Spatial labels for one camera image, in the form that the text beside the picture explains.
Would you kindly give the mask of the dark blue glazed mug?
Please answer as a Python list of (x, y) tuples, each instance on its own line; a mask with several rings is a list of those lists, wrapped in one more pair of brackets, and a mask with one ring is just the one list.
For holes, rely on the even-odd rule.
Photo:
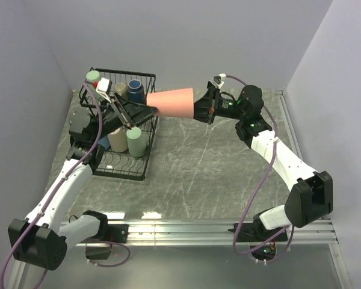
[(128, 82), (128, 94), (132, 102), (144, 102), (144, 87), (140, 80), (132, 79)]

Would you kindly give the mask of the pink plastic cup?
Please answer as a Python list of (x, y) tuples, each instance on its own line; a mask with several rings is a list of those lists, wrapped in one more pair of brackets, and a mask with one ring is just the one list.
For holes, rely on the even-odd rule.
[(193, 119), (194, 92), (192, 88), (149, 93), (146, 98), (148, 106), (158, 109), (157, 115)]

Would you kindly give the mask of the olive ceramic mug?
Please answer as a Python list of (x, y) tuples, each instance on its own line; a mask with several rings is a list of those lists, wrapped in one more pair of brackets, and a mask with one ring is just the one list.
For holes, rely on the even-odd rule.
[(114, 92), (117, 93), (123, 99), (129, 98), (127, 85), (123, 82), (118, 82), (117, 84), (115, 84)]

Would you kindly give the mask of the beige plastic cup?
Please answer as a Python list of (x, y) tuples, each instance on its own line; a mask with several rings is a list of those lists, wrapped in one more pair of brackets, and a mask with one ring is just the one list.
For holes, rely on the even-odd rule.
[(119, 128), (108, 134), (108, 141), (113, 152), (123, 153), (128, 150), (127, 135), (123, 128)]

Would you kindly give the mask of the large green plastic cup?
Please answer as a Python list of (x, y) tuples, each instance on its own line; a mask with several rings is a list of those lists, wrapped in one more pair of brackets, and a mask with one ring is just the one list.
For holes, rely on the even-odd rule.
[(146, 153), (146, 136), (139, 127), (133, 127), (126, 132), (128, 150), (133, 157), (142, 157)]

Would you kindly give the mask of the blue plastic cup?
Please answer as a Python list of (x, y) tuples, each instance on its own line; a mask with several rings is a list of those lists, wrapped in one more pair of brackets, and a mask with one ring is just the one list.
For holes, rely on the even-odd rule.
[(108, 150), (108, 149), (111, 147), (110, 142), (109, 142), (107, 136), (101, 138), (101, 139), (98, 141), (98, 144), (101, 145), (105, 150)]

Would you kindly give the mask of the small green plastic cup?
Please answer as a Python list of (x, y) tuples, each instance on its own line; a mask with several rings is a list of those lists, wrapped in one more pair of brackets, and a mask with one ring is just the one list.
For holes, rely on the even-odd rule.
[(88, 82), (99, 82), (102, 78), (102, 75), (98, 70), (91, 70), (86, 74), (86, 81)]

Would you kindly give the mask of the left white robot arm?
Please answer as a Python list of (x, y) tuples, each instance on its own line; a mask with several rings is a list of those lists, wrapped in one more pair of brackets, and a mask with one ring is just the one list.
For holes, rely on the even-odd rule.
[(105, 214), (86, 211), (79, 219), (63, 225), (65, 213), (91, 178), (103, 158), (99, 145), (107, 134), (134, 128), (155, 116), (158, 109), (115, 97), (104, 110), (92, 113), (79, 109), (70, 115), (70, 149), (60, 174), (39, 204), (23, 219), (14, 219), (8, 234), (10, 256), (46, 270), (55, 270), (68, 250), (84, 240), (109, 239)]

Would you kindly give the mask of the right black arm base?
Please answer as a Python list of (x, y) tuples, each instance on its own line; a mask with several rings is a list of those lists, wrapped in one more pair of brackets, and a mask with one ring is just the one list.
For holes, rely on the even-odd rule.
[(256, 222), (243, 223), (241, 225), (239, 233), (236, 233), (238, 225), (239, 223), (234, 223), (233, 228), (229, 230), (230, 232), (233, 232), (234, 235), (236, 235), (236, 237), (234, 238), (236, 242), (243, 243), (261, 241), (259, 235), (261, 227), (259, 224), (257, 224)]

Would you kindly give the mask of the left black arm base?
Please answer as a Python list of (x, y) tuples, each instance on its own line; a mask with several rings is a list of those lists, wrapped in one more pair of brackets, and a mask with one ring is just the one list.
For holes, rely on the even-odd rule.
[(128, 239), (129, 225), (111, 224), (108, 225), (104, 240), (115, 243), (126, 243)]

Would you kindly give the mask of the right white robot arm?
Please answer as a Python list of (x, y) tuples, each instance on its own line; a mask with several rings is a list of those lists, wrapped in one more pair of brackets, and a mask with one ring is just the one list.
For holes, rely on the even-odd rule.
[(216, 76), (207, 91), (194, 103), (194, 119), (212, 124), (216, 117), (237, 121), (237, 136), (248, 148), (266, 160), (282, 178), (290, 193), (284, 205), (255, 217), (254, 236), (267, 240), (279, 227), (302, 228), (333, 211), (333, 179), (326, 171), (317, 172), (279, 139), (277, 125), (269, 125), (261, 115), (265, 105), (262, 90), (245, 85), (238, 98), (221, 95), (223, 79)]

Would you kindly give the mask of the aluminium mounting rail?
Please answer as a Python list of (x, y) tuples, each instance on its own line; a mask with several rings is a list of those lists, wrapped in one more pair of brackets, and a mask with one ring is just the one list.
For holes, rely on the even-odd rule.
[[(113, 220), (111, 227), (122, 230), (129, 246), (230, 246), (234, 219)], [(293, 244), (337, 244), (331, 220), (318, 220), (294, 229)]]

